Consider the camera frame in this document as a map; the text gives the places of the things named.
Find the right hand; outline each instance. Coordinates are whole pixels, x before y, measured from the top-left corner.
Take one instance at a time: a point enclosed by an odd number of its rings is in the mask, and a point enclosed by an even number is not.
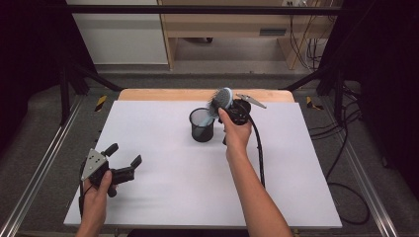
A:
[[[225,141],[227,143],[227,159],[236,157],[237,153],[246,154],[247,143],[249,142],[252,124],[247,121],[243,125],[236,125],[230,119],[228,113],[222,108],[218,109],[219,118],[224,124]]]

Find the black tool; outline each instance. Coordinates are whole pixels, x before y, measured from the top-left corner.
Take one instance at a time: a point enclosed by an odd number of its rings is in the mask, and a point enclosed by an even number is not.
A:
[[[216,113],[218,114],[218,109],[219,106],[217,104],[215,105],[211,105],[212,107],[216,108]],[[250,103],[243,101],[243,100],[239,100],[239,99],[235,99],[233,100],[233,103],[231,104],[231,106],[228,109],[224,109],[228,116],[230,117],[231,121],[234,122],[234,124],[236,125],[243,125],[245,124],[249,118],[250,118],[250,110],[251,110],[251,106]],[[225,141],[225,137],[222,140],[222,144],[226,145],[226,141]]]
[[[141,162],[141,155],[138,155],[131,163],[129,167],[121,169],[110,169],[107,157],[114,154],[119,149],[116,143],[112,144],[108,149],[97,152],[91,149],[86,161],[82,164],[82,173],[80,178],[80,198],[79,207],[80,213],[83,215],[83,203],[84,195],[83,192],[83,181],[89,179],[93,187],[98,188],[101,185],[102,179],[108,170],[112,172],[112,182],[108,188],[108,196],[113,198],[117,195],[117,190],[114,188],[115,185],[125,183],[134,179],[135,168],[138,167]]]

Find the white cabinet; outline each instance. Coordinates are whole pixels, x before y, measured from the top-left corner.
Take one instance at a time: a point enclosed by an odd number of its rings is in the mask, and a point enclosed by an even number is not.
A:
[[[157,5],[155,0],[67,0],[77,5]],[[95,64],[167,64],[160,17],[73,14]]]

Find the wrist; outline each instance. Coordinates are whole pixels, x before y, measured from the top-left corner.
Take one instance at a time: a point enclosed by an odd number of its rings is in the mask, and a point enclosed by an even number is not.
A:
[[[227,161],[231,162],[234,160],[248,160],[247,158],[247,151],[245,148],[243,149],[230,149],[227,148]]]
[[[97,237],[100,233],[101,226],[97,226],[93,223],[85,223],[82,221],[77,231],[76,237]]]

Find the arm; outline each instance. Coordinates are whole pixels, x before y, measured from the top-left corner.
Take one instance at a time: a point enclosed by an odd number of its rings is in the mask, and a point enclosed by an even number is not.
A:
[[[83,217],[76,237],[97,237],[106,219],[106,202],[108,188],[112,182],[112,172],[107,171],[101,186],[89,189],[92,184],[89,179],[84,181]]]
[[[247,157],[247,143],[252,130],[250,122],[236,125],[228,114],[218,110],[226,133],[226,157],[240,198],[249,235],[292,236],[284,217],[260,183]]]

